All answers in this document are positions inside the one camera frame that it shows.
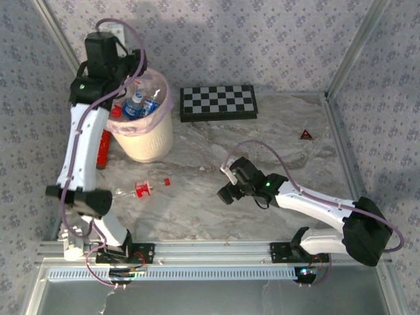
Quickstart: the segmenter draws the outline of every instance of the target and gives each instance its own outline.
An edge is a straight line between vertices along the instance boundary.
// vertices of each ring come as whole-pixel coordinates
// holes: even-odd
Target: checkered board
[[[253,119],[257,114],[252,85],[188,87],[180,91],[182,122]]]

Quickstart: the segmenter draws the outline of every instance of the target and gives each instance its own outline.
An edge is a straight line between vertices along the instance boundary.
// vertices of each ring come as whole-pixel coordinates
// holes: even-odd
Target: plastic bag
[[[117,133],[126,137],[136,137],[149,133],[156,127],[161,120],[173,109],[173,97],[165,78],[153,69],[147,69],[139,79],[145,86],[160,89],[160,93],[165,95],[160,106],[150,115],[131,121],[121,121],[121,119],[109,117],[105,130]]]

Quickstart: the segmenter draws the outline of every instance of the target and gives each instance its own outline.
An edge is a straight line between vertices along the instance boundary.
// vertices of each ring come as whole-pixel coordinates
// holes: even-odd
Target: bottle cap
[[[142,101],[142,98],[143,98],[143,95],[142,95],[142,93],[140,93],[140,92],[136,92],[136,93],[133,95],[133,100],[134,100],[136,103],[140,103],[140,102]]]
[[[114,108],[112,108],[111,110],[111,116],[114,118],[121,117],[122,114],[123,114],[123,111],[121,107],[119,107],[118,105],[115,105]]]

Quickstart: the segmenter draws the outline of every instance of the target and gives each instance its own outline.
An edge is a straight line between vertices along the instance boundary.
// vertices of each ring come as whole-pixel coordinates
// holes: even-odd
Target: red bottle cap
[[[123,114],[123,110],[118,105],[115,105],[114,108],[112,108],[111,110],[111,116],[114,118],[121,117],[122,114]]]

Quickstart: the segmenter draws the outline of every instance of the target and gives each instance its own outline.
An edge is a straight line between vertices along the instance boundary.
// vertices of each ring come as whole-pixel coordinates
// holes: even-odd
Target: red triangle sticker
[[[305,129],[301,135],[301,140],[314,140],[314,137]]]

